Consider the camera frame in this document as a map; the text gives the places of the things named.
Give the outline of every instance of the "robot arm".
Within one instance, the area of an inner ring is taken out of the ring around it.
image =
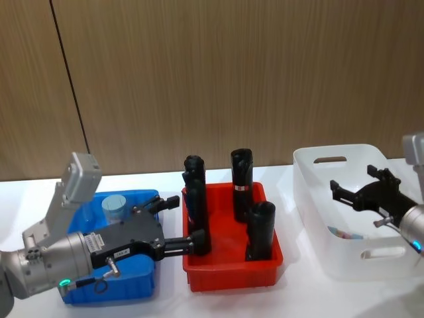
[[[403,149],[406,162],[417,172],[424,200],[424,133],[404,136]],[[378,181],[364,186],[356,193],[343,189],[331,180],[333,199],[351,206],[356,211],[371,210],[383,219],[375,221],[376,227],[393,225],[400,235],[419,253],[424,244],[424,205],[414,202],[399,191],[400,179],[388,169],[378,170],[368,166],[368,174]]]
[[[135,254],[149,255],[159,261],[167,256],[193,254],[204,244],[204,231],[189,237],[164,238],[162,226],[154,215],[180,205],[178,196],[156,196],[134,207],[128,219],[93,231],[66,235],[74,213],[82,203],[91,201],[101,179],[101,170],[89,154],[72,154],[72,159],[56,184],[46,217],[23,233],[24,248],[0,251],[0,318],[13,308],[14,297],[28,298],[59,287],[63,295],[71,289],[103,282],[119,276],[115,263]],[[76,281],[90,275],[94,268],[109,266],[101,278]]]
[[[24,231],[25,248],[49,247],[65,237],[75,212],[91,201],[100,179],[101,170],[94,156],[74,152],[62,181],[56,183],[46,217]]]

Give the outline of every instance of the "white table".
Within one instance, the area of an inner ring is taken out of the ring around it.
[[[404,160],[392,160],[416,180]],[[424,317],[424,277],[385,282],[338,282],[327,277],[311,247],[293,200],[293,167],[254,169],[269,201],[278,209],[276,231],[284,254],[281,278],[271,288],[192,293],[181,257],[160,264],[152,299],[73,307],[56,289],[16,299],[9,317]],[[207,172],[207,182],[230,182],[230,170]],[[0,183],[0,250],[23,247],[21,233],[47,211],[56,180]],[[162,197],[180,194],[181,172],[103,177],[98,191],[153,188]],[[181,207],[164,215],[166,237],[182,235]]]

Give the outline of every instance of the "wood panel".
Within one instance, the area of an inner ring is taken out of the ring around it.
[[[107,173],[289,164],[424,129],[421,0],[54,0],[89,146]]]
[[[60,176],[86,152],[48,0],[0,0],[0,180]]]

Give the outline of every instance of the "blue plastic bin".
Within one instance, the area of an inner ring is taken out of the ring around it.
[[[91,202],[88,202],[79,208],[72,219],[68,233],[81,231],[88,233],[108,225],[101,202],[108,196],[121,194],[127,200],[126,217],[131,213],[131,207],[139,205],[155,195],[156,190],[128,190],[128,191],[110,191],[100,192],[94,195]],[[146,298],[153,295],[154,291],[154,261],[145,255],[134,255],[117,262],[121,270],[121,276],[118,278],[108,278],[109,288],[104,293],[94,292],[94,285],[87,285],[76,290],[72,290],[66,297],[63,297],[65,303],[92,303],[99,301],[113,301],[124,299]],[[108,266],[98,268],[93,271],[90,277],[101,277],[109,271]]]

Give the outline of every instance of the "green indicator light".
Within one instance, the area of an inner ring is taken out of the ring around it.
[[[69,285],[71,283],[71,280],[62,280],[60,283],[59,283],[59,286],[66,286],[66,285]]]

